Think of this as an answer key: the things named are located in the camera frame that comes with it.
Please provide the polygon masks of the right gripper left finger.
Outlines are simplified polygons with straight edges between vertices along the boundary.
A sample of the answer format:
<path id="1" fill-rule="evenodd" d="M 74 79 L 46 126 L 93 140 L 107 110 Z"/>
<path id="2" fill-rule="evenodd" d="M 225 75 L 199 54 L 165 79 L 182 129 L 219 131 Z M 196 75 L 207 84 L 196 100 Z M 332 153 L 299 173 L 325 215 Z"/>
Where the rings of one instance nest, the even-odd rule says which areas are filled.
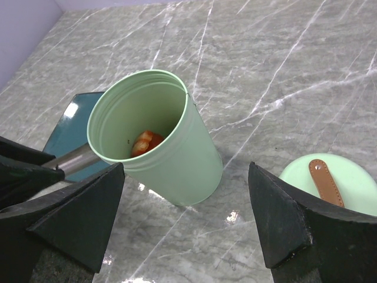
<path id="1" fill-rule="evenodd" d="M 124 185 L 119 163 L 1 210 L 1 282 L 91 282 Z"/>

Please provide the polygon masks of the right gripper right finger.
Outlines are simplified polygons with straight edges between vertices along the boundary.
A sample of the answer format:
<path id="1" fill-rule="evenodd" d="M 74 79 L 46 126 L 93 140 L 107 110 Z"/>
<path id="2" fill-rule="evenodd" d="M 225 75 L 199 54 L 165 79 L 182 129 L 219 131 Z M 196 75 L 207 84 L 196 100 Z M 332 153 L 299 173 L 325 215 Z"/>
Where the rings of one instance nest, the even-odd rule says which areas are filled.
<path id="1" fill-rule="evenodd" d="M 376 217 L 325 202 L 255 163 L 248 184 L 274 282 L 376 282 Z"/>

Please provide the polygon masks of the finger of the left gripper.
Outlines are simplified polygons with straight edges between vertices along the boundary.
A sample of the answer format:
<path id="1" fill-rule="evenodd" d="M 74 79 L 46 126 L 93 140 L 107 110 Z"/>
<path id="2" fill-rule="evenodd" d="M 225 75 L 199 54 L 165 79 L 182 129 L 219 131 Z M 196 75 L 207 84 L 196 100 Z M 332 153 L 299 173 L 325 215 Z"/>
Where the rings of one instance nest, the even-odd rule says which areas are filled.
<path id="1" fill-rule="evenodd" d="M 43 167 L 55 156 L 1 137 L 1 209 L 22 203 L 65 179 L 61 169 Z"/>

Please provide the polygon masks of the teal square plate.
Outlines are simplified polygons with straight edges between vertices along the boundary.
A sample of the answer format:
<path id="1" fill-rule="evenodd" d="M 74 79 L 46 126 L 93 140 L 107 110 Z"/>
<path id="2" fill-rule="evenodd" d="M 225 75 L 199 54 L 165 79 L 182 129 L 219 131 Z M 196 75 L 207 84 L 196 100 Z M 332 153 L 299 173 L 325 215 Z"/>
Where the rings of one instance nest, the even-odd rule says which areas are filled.
<path id="1" fill-rule="evenodd" d="M 48 138 L 43 152 L 60 157 L 86 143 L 88 119 L 102 95 L 102 91 L 75 95 Z"/>

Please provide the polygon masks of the pink bacon piece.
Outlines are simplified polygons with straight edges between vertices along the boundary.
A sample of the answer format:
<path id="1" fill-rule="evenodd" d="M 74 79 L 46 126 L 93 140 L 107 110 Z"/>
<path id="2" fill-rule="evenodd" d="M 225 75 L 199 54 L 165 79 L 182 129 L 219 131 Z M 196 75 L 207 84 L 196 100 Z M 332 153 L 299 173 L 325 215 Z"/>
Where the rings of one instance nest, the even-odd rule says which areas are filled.
<path id="1" fill-rule="evenodd" d="M 132 151 L 131 157 L 137 157 L 144 154 L 150 145 L 150 142 L 153 139 L 153 132 L 151 131 L 144 131 L 142 132 L 135 140 Z"/>

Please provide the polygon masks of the red sausage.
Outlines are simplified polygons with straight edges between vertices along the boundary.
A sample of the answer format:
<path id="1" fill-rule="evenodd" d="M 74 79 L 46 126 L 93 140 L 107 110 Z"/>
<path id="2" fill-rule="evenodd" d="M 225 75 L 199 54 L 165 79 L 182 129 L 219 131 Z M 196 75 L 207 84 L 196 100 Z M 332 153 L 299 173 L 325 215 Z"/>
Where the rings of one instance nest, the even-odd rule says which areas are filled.
<path id="1" fill-rule="evenodd" d="M 153 133 L 152 138 L 149 142 L 148 149 L 147 151 L 149 152 L 150 150 L 156 148 L 159 144 L 161 144 L 164 141 L 164 137 L 157 134 Z"/>

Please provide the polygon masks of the steel slotted tongs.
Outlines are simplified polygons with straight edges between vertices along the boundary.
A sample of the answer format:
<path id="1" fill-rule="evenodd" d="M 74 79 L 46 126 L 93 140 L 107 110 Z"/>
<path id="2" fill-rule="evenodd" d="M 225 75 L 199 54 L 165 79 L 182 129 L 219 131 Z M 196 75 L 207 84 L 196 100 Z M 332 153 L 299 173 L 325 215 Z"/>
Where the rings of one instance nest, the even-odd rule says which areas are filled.
<path id="1" fill-rule="evenodd" d="M 65 176 L 69 176 L 95 164 L 99 160 L 100 158 L 92 151 L 90 145 L 85 143 L 77 149 L 43 164 L 42 167 L 62 170 Z"/>

